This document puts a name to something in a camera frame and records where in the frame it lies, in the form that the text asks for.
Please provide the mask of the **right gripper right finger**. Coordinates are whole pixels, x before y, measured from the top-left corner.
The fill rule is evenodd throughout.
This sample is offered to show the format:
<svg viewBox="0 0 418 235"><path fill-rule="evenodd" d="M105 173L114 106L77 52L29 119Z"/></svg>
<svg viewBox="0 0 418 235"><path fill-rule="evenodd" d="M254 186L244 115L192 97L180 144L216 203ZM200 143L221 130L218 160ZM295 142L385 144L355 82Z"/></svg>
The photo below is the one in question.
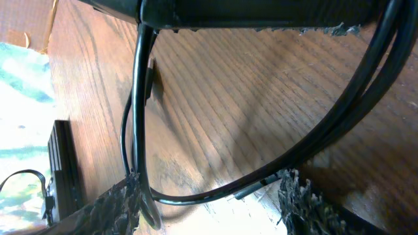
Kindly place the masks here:
<svg viewBox="0 0 418 235"><path fill-rule="evenodd" d="M278 198L288 234L385 234L344 207L327 200L296 169L280 170Z"/></svg>

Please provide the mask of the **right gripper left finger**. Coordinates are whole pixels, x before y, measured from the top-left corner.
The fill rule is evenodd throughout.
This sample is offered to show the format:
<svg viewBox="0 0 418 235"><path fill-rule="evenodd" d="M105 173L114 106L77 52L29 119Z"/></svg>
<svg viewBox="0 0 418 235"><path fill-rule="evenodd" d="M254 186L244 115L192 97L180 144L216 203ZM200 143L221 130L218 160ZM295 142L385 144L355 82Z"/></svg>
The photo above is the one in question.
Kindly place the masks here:
<svg viewBox="0 0 418 235"><path fill-rule="evenodd" d="M131 174L66 219L38 231L41 235L134 234L140 220L139 175Z"/></svg>

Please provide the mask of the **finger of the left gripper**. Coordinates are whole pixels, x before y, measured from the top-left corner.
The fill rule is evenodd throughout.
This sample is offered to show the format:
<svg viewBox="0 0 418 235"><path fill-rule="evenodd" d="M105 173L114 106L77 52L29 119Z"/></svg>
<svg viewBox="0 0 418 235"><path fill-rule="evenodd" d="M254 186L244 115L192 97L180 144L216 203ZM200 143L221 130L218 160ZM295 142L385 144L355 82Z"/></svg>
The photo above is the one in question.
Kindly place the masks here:
<svg viewBox="0 0 418 235"><path fill-rule="evenodd" d="M81 0L132 24L178 31L252 28L327 29L366 25L387 0Z"/></svg>

